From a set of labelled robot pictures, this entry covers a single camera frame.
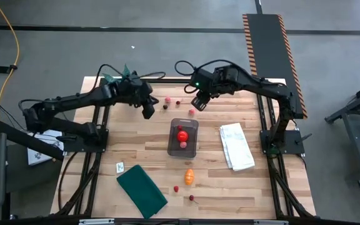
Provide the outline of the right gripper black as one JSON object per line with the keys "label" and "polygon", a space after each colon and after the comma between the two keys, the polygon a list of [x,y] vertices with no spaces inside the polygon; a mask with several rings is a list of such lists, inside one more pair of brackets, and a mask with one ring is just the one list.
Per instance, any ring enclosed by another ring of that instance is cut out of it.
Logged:
{"label": "right gripper black", "polygon": [[197,88],[196,97],[191,104],[199,111],[203,111],[210,101],[209,94],[218,93],[219,73],[217,71],[209,72],[205,69],[196,69],[192,75],[192,87]]}

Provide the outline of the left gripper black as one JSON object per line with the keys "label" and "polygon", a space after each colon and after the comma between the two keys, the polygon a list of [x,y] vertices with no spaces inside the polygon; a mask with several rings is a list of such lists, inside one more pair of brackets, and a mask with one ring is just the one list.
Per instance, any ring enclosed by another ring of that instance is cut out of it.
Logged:
{"label": "left gripper black", "polygon": [[122,102],[141,106],[144,119],[150,119],[155,112],[153,104],[159,102],[151,96],[151,85],[140,79],[125,79],[122,82]]}

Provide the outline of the grey translucent plastic tupperware container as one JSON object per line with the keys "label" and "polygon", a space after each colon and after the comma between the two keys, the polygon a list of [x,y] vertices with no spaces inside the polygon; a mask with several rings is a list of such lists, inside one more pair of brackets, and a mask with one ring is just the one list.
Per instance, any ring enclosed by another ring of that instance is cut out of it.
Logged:
{"label": "grey translucent plastic tupperware container", "polygon": [[[199,123],[196,120],[174,118],[170,124],[167,153],[179,158],[194,158],[196,156],[198,128]],[[186,131],[189,135],[186,148],[180,147],[180,142],[177,139],[179,131]]]}

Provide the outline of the white folded cloth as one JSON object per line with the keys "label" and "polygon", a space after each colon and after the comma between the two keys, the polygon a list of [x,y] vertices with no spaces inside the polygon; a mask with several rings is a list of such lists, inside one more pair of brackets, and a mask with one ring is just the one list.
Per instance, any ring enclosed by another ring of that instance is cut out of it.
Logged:
{"label": "white folded cloth", "polygon": [[254,158],[239,123],[223,125],[219,128],[227,166],[233,171],[241,171],[255,166]]}

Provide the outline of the black mat with hazard stripes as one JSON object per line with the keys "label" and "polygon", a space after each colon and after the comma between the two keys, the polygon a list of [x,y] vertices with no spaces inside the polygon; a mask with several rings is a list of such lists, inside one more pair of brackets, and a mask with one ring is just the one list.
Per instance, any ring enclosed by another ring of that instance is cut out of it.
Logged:
{"label": "black mat with hazard stripes", "polygon": [[283,17],[278,14],[243,14],[242,23],[252,75],[284,79],[296,97],[296,117],[307,119],[308,112]]}

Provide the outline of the dark green folded cloth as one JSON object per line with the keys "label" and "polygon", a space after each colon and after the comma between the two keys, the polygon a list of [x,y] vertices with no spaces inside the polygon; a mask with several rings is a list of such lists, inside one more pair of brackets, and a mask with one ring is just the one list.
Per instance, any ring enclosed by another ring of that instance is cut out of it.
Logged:
{"label": "dark green folded cloth", "polygon": [[144,219],[157,214],[168,200],[140,165],[117,177],[117,182],[131,198]]}

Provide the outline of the black floor tape line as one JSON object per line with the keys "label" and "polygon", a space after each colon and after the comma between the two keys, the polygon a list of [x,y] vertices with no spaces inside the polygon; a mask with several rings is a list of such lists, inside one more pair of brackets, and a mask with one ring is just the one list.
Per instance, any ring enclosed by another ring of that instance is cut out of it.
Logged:
{"label": "black floor tape line", "polygon": [[[54,31],[54,32],[104,32],[104,33],[243,33],[236,28],[165,28],[165,27],[82,27],[82,26],[13,26],[15,31]],[[345,35],[360,36],[360,30],[286,30],[290,35]]]}

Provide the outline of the white printed paper box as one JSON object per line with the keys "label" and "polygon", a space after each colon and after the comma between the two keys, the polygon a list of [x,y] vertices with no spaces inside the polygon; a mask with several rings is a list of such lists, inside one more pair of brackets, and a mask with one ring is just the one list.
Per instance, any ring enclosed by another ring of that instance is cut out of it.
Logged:
{"label": "white printed paper box", "polygon": [[[63,135],[61,131],[47,130],[41,134],[33,134],[32,132],[28,132],[28,135],[33,136],[34,138],[39,139],[49,145],[59,148],[63,152],[62,155],[66,155],[66,153],[64,152],[64,143],[57,139],[57,137]],[[34,166],[36,164],[40,164],[51,159],[51,156],[47,156],[33,149],[27,149],[27,163],[29,166]]]}

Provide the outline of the silver metal bracket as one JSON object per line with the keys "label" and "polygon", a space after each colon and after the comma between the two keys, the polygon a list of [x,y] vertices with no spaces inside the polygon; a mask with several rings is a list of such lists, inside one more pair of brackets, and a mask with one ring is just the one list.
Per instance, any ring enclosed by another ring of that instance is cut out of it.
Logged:
{"label": "silver metal bracket", "polygon": [[79,220],[78,225],[115,225],[114,222],[114,218],[91,218]]}
{"label": "silver metal bracket", "polygon": [[288,221],[257,219],[253,222],[254,225],[289,225]]}

